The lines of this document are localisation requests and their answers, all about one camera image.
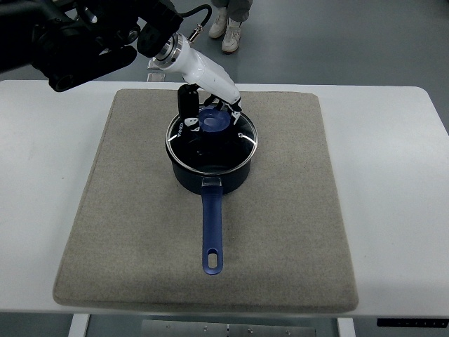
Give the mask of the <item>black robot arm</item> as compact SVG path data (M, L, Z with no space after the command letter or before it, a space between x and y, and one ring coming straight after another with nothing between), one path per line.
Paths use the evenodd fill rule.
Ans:
M32 65L63 92L130 65L165 56L184 18L171 1L2 1L1 72Z

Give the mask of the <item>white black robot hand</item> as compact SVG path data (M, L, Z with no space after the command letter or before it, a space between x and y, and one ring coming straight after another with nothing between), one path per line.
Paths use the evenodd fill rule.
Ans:
M235 125L241 116L241 94L224 68L198 52L190 40L176 33L154 57L166 73L178 73L185 84L178 89L178 110L182 123L191 131L218 132ZM218 100L216 112L201 111L198 89L210 93L204 105Z

